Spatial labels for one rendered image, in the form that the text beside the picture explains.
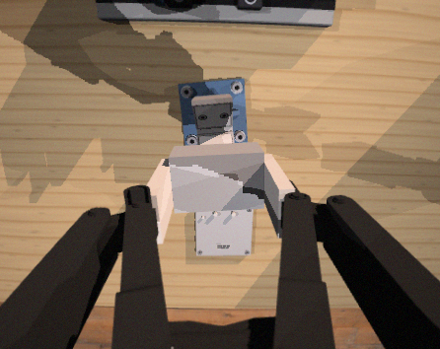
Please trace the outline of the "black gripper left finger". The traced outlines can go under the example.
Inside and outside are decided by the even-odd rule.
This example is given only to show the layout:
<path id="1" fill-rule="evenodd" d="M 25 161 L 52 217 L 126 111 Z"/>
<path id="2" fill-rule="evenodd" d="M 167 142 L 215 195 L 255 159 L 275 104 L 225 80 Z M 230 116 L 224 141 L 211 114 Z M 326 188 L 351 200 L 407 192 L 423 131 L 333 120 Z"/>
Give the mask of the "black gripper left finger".
<path id="1" fill-rule="evenodd" d="M 123 195 L 125 212 L 84 212 L 0 306 L 0 349 L 73 349 L 119 252 L 111 349 L 172 349 L 158 251 L 174 207 L 169 159 Z"/>

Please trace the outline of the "dark grey metal block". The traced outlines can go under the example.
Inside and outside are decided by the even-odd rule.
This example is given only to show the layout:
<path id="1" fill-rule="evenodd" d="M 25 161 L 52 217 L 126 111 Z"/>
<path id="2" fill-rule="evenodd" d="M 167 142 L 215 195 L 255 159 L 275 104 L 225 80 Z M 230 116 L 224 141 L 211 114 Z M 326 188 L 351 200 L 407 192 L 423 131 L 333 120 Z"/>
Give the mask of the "dark grey metal block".
<path id="1" fill-rule="evenodd" d="M 175 213 L 264 208 L 258 142 L 175 146 L 169 166 Z"/>

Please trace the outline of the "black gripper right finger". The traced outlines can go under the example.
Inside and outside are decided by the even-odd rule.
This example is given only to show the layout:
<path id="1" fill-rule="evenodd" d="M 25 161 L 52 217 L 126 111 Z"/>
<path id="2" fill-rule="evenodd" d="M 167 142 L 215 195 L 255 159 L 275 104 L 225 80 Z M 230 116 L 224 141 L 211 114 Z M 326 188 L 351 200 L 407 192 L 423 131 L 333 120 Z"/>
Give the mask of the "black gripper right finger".
<path id="1" fill-rule="evenodd" d="M 273 349 L 335 349 L 317 242 L 385 349 L 440 349 L 440 281 L 357 202 L 312 202 L 264 154 L 264 204 L 281 239 Z"/>

